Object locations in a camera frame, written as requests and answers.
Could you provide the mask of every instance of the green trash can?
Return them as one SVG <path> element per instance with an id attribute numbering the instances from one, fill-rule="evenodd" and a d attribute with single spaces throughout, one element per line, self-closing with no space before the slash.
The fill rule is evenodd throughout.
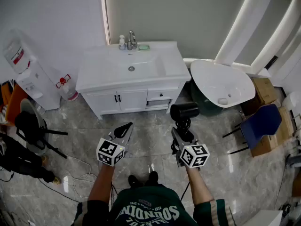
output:
<path id="1" fill-rule="evenodd" d="M 199 112 L 206 116 L 219 114 L 223 108 L 213 104 L 197 87 L 194 80 L 190 82 L 191 97 L 198 104 Z"/>

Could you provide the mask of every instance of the white washbasin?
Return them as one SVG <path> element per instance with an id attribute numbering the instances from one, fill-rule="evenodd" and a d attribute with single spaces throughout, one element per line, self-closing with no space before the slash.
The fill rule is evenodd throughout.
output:
<path id="1" fill-rule="evenodd" d="M 119 50 L 118 44 L 86 50 L 76 90 L 85 92 L 125 84 L 190 80 L 176 42 L 139 42 L 138 46 L 140 44 L 149 45 L 150 50 Z"/>
<path id="2" fill-rule="evenodd" d="M 116 74 L 127 79 L 151 78 L 166 73 L 160 53 L 155 50 L 119 50 L 118 45 L 111 45 L 106 51 L 103 53 L 106 65 L 115 67 Z"/>
<path id="3" fill-rule="evenodd" d="M 205 60 L 193 61 L 190 69 L 199 90 L 219 107 L 228 108 L 255 96 L 251 79 L 239 69 Z"/>

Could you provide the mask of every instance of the cardboard box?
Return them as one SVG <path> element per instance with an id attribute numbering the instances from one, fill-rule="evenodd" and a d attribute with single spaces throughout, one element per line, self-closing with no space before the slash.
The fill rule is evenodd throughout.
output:
<path id="1" fill-rule="evenodd" d="M 257 146 L 251 149 L 251 154 L 253 157 L 272 151 L 293 136 L 293 124 L 288 111 L 285 107 L 280 107 L 278 110 L 282 121 L 276 134 L 272 136 L 264 136 Z"/>
<path id="2" fill-rule="evenodd" d="M 277 100 L 275 88 L 268 78 L 252 78 L 251 80 L 256 93 L 253 99 L 240 104 L 245 115 L 254 114 L 259 107 L 271 104 Z"/>
<path id="3" fill-rule="evenodd" d="M 251 149 L 251 154 L 253 157 L 259 156 L 265 153 L 271 152 L 274 148 L 277 147 L 277 139 L 275 135 L 272 136 L 264 136 L 256 147 Z"/>
<path id="4" fill-rule="evenodd" d="M 282 121 L 276 132 L 277 144 L 282 145 L 287 139 L 293 136 L 293 123 L 287 109 L 282 106 L 278 108 Z"/>

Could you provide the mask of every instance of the white vanity cabinet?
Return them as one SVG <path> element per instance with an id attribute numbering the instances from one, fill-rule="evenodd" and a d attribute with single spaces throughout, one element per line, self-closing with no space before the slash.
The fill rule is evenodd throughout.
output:
<path id="1" fill-rule="evenodd" d="M 166 110 L 191 76 L 176 42 L 141 42 L 148 51 L 118 44 L 85 51 L 76 90 L 95 115 Z"/>
<path id="2" fill-rule="evenodd" d="M 95 115 L 167 110 L 177 100 L 185 82 L 82 92 Z"/>

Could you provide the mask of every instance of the soap dispenser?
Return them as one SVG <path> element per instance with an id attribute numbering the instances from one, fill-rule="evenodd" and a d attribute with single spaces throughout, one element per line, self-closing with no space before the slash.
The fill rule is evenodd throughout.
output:
<path id="1" fill-rule="evenodd" d="M 126 49 L 126 43 L 124 42 L 124 36 L 120 35 L 119 36 L 119 49 L 120 50 L 125 50 Z"/>

